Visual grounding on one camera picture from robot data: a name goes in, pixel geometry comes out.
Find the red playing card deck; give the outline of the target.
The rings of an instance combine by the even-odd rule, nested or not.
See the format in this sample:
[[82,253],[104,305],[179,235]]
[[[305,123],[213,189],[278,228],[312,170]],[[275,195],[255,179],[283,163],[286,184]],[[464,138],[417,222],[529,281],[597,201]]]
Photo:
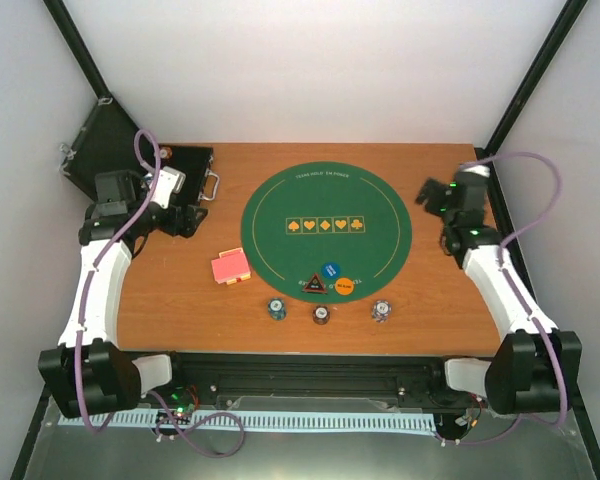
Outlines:
[[220,252],[211,261],[211,268],[218,284],[232,285],[251,278],[251,269],[242,247]]

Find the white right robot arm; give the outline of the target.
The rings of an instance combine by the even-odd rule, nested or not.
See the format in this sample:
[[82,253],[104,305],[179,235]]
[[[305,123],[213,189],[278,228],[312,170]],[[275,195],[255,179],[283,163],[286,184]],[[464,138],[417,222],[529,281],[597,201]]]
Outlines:
[[442,221],[441,245],[472,281],[501,343],[490,360],[452,358],[445,380],[455,391],[486,399],[501,415],[557,413],[564,419],[576,386],[582,344],[539,307],[517,273],[500,233],[486,225],[490,170],[475,165],[443,183],[429,178],[417,204]]

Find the triangular dealer button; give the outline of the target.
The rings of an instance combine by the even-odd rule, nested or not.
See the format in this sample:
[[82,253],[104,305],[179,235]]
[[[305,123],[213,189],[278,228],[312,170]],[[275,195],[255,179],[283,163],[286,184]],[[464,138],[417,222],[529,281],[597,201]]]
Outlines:
[[302,287],[304,293],[326,294],[327,287],[318,273],[314,273]]

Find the white purple chip stack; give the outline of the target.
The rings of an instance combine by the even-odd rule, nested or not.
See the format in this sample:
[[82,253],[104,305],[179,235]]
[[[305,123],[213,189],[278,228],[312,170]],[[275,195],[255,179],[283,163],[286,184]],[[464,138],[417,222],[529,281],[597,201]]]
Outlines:
[[386,300],[377,300],[374,302],[371,309],[371,317],[378,323],[383,323],[388,320],[391,313],[391,304]]

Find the black poker case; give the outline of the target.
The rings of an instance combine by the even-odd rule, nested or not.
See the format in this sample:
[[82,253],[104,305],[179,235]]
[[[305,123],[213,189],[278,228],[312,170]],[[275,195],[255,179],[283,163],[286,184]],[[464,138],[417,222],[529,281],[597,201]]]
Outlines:
[[[146,172],[134,151],[134,137],[139,127],[112,97],[96,102],[72,145],[64,150],[61,170],[90,199],[96,198],[95,176],[109,171]],[[165,144],[171,152],[165,165],[186,175],[184,185],[172,201],[186,207],[200,203],[207,171],[213,161],[213,149],[203,146]]]

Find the orange chip in case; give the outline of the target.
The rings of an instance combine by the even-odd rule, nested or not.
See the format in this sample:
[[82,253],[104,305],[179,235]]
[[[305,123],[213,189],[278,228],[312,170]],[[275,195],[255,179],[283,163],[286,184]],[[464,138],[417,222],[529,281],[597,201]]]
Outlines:
[[172,156],[173,156],[173,151],[172,151],[172,149],[170,147],[162,147],[160,149],[160,157],[163,160],[171,159]]

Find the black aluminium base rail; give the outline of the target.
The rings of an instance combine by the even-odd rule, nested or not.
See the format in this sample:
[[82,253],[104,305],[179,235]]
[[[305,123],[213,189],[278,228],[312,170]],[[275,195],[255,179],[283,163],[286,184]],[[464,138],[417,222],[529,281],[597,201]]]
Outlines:
[[169,358],[172,380],[157,392],[170,403],[182,391],[221,409],[229,400],[256,396],[368,399],[444,413],[477,406],[468,393],[446,386],[444,359],[436,356],[171,351]]

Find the orange big blind button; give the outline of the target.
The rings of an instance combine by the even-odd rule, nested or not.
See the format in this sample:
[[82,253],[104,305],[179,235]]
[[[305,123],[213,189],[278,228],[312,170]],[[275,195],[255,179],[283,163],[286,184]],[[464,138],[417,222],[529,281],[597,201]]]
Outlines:
[[333,287],[338,295],[349,296],[355,289],[355,283],[350,278],[340,277],[334,282]]

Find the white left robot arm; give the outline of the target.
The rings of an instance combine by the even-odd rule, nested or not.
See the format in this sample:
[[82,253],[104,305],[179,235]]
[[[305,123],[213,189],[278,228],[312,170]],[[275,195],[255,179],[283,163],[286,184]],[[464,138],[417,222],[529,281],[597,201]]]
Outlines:
[[74,304],[57,347],[39,355],[38,370],[61,413],[70,419],[138,406],[150,390],[181,400],[188,378],[167,354],[132,359],[118,347],[122,287],[139,239],[160,230],[188,238],[206,212],[175,200],[185,173],[163,167],[152,175],[131,170],[95,178],[95,201],[79,231],[81,272]]

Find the blue small blind button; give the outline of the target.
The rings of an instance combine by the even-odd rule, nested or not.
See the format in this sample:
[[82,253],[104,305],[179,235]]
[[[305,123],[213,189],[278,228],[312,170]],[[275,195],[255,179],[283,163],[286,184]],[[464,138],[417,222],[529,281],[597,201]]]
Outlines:
[[327,279],[337,279],[341,275],[341,268],[336,262],[326,262],[321,267],[321,274]]

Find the blue poker chip stack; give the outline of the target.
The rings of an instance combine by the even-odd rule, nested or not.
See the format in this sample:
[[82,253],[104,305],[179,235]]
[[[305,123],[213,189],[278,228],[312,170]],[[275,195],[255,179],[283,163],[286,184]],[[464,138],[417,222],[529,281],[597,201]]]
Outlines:
[[268,302],[267,309],[270,317],[276,321],[281,321],[286,318],[286,306],[281,298],[272,298]]

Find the round green poker mat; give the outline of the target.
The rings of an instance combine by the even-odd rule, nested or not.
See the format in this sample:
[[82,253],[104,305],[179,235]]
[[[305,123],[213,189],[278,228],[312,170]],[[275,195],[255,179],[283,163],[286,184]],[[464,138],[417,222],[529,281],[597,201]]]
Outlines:
[[[310,162],[282,170],[251,195],[241,219],[241,246],[257,275],[280,294],[339,304],[376,295],[407,262],[413,242],[400,195],[368,170],[338,162]],[[354,281],[338,295],[321,274],[336,262]],[[314,273],[326,294],[304,293]]]

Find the dark red chip stack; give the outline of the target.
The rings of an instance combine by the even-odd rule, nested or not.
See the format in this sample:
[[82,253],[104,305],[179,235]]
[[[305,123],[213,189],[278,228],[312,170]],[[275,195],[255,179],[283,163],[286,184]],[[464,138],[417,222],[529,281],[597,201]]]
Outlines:
[[313,321],[318,325],[325,325],[329,322],[330,311],[325,305],[318,305],[312,311]]

